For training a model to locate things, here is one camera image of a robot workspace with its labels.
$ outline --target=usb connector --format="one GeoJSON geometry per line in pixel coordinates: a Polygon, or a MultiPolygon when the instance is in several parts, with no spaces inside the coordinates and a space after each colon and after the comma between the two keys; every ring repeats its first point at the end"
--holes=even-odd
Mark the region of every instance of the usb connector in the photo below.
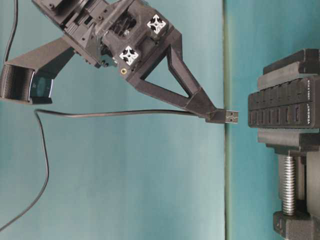
{"type": "Polygon", "coordinates": [[[225,123],[226,124],[237,124],[239,121],[239,112],[237,111],[226,111],[225,123]]]}

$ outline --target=teal backdrop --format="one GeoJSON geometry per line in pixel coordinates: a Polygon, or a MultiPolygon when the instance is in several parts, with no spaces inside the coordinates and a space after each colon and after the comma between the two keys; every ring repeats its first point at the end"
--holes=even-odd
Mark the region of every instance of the teal backdrop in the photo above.
{"type": "MultiPolygon", "coordinates": [[[[223,107],[222,1],[149,3],[182,32],[186,64],[217,107],[223,107]]],[[[62,35],[31,0],[20,0],[19,4],[11,58],[62,35]]],[[[2,52],[12,21],[13,1],[3,0],[2,52]]],[[[262,67],[255,66],[257,72],[262,67]]],[[[179,91],[164,63],[150,78],[179,91]]],[[[43,107],[67,113],[173,109],[136,92],[115,68],[96,69],[79,56],[55,80],[53,102],[43,107]]],[[[0,225],[26,207],[44,182],[44,157],[33,110],[32,106],[0,102],[0,225]]],[[[168,115],[41,118],[51,169],[47,190],[29,213],[0,233],[0,239],[225,238],[223,125],[168,115]]],[[[245,128],[237,131],[247,132],[245,128]]]]}
{"type": "Polygon", "coordinates": [[[274,150],[248,128],[248,95],[263,67],[303,48],[320,48],[320,1],[225,0],[226,105],[240,111],[227,127],[227,236],[229,240],[281,240],[273,231],[278,199],[274,150]]]}

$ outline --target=threaded screw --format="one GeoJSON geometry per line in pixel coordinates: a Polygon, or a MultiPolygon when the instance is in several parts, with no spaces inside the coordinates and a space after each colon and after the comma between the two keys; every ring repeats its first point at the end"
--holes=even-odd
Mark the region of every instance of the threaded screw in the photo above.
{"type": "Polygon", "coordinates": [[[284,215],[296,214],[296,162],[292,156],[284,158],[283,200],[282,211],[284,215]]]}

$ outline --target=black cable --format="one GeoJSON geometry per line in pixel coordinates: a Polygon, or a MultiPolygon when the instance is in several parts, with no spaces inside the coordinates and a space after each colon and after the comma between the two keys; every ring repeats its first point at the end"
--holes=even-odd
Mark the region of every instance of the black cable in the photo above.
{"type": "Polygon", "coordinates": [[[6,49],[5,49],[3,64],[5,64],[5,62],[8,61],[10,49],[11,49],[12,43],[13,43],[15,35],[16,35],[17,26],[18,26],[18,10],[19,10],[19,8],[18,8],[18,0],[14,0],[13,25],[12,25],[12,30],[11,30],[9,41],[8,41],[8,44],[7,44],[6,49]]]}
{"type": "MultiPolygon", "coordinates": [[[[14,37],[15,37],[15,34],[16,34],[17,25],[18,25],[18,0],[14,0],[14,22],[13,22],[13,27],[12,27],[10,39],[9,39],[7,48],[5,50],[5,57],[4,57],[4,61],[3,62],[6,62],[8,60],[9,53],[10,53],[10,50],[11,50],[11,46],[12,46],[12,43],[13,43],[13,40],[14,40],[14,37]]],[[[57,112],[57,111],[49,111],[49,110],[44,110],[44,109],[36,109],[34,111],[34,114],[35,114],[39,129],[40,129],[42,150],[43,150],[44,159],[45,159],[45,180],[44,180],[44,184],[43,184],[39,194],[32,201],[32,203],[25,210],[23,210],[19,215],[17,215],[11,221],[6,223],[4,226],[2,226],[0,228],[0,233],[3,230],[5,230],[7,227],[9,227],[11,224],[13,224],[15,221],[17,221],[19,218],[21,218],[23,215],[25,215],[39,201],[39,199],[41,198],[41,196],[45,192],[46,187],[48,185],[49,175],[50,175],[49,160],[48,160],[48,153],[47,153],[47,146],[46,146],[44,127],[42,125],[39,113],[58,116],[58,117],[64,117],[64,118],[73,118],[73,119],[102,118],[102,117],[115,117],[115,116],[129,116],[129,115],[146,115],[146,114],[172,114],[172,115],[185,115],[185,116],[194,116],[194,117],[196,116],[191,112],[178,111],[178,110],[135,110],[135,111],[72,114],[72,113],[63,113],[63,112],[57,112]]]]}

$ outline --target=black 3d-printed part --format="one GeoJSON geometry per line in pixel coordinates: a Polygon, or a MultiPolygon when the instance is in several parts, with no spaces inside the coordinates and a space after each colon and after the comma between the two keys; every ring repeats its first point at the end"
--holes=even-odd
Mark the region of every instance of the black 3d-printed part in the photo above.
{"type": "Polygon", "coordinates": [[[281,69],[285,66],[288,66],[290,64],[299,62],[299,72],[308,74],[308,73],[314,73],[315,71],[317,73],[320,72],[320,62],[319,62],[319,49],[303,49],[301,51],[296,52],[293,55],[290,55],[288,57],[285,57],[279,61],[276,61],[269,66],[266,66],[263,69],[263,74],[266,75],[268,73],[271,73],[275,70],[281,69]]]}

